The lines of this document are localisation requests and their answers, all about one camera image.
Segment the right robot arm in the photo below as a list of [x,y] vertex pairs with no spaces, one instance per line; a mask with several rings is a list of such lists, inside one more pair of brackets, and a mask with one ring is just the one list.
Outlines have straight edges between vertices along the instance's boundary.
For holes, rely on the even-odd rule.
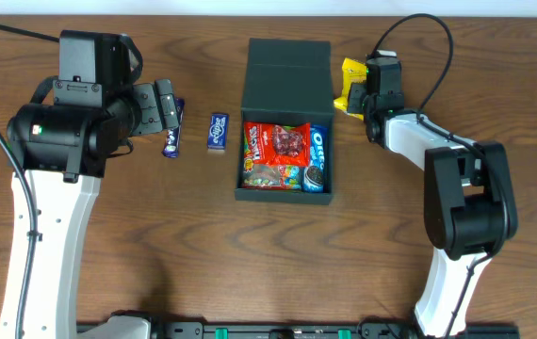
[[466,332],[465,315],[481,273],[517,229],[507,155],[406,108],[398,88],[350,87],[348,111],[362,116],[368,139],[418,166],[423,218],[433,245],[425,289],[415,304],[417,333],[449,338]]

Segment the blue Eclipse mint box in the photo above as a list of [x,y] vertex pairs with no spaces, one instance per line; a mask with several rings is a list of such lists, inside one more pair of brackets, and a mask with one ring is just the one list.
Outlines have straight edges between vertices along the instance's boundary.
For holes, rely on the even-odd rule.
[[224,113],[213,113],[208,129],[207,148],[209,150],[226,149],[228,134],[229,115]]

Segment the yellow snack bag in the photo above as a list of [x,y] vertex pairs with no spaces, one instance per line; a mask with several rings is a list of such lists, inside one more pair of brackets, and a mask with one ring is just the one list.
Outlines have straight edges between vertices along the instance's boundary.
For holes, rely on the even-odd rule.
[[334,99],[334,107],[348,116],[363,120],[363,114],[356,112],[350,103],[350,89],[353,84],[364,84],[366,81],[367,67],[364,63],[346,57],[342,63],[342,91],[338,98]]

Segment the Dairy Milk chocolate bar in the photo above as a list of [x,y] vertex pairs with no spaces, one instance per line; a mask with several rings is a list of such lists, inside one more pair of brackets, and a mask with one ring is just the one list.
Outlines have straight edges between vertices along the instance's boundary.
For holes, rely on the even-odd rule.
[[168,158],[176,158],[179,155],[181,130],[183,127],[183,114],[185,108],[185,100],[182,98],[176,98],[176,113],[179,119],[179,126],[174,129],[170,129],[166,136],[166,142],[162,154]]

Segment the dark green box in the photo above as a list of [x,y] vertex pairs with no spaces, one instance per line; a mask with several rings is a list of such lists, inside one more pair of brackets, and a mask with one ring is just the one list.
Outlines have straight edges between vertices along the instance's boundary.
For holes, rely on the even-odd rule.
[[334,92],[327,41],[251,38],[241,121],[326,129],[321,193],[250,189],[243,186],[244,147],[239,147],[235,198],[250,202],[327,205],[334,195]]

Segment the Haribo gummy candy bag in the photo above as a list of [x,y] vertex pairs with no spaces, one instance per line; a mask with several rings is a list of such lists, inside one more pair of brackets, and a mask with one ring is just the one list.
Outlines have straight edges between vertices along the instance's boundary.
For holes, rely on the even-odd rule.
[[301,190],[301,168],[291,165],[253,164],[244,170],[242,186],[251,189]]

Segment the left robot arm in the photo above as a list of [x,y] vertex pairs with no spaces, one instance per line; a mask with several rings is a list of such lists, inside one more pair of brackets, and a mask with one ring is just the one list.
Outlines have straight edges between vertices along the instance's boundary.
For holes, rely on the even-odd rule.
[[42,81],[9,121],[14,226],[0,338],[76,338],[76,300],[90,214],[107,159],[132,137],[176,128],[170,80],[106,87]]

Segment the red snack bag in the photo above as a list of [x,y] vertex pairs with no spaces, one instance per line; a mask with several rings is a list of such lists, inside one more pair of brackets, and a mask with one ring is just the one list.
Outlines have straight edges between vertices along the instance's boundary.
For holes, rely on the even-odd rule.
[[266,166],[306,167],[310,162],[310,128],[246,121],[244,132],[252,162]]

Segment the blue Oreo cookie pack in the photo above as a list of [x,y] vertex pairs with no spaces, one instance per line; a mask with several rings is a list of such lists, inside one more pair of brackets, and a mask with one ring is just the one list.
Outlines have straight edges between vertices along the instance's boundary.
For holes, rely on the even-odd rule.
[[302,190],[310,193],[322,193],[324,191],[325,170],[325,146],[327,130],[319,125],[310,128],[310,160],[304,168]]

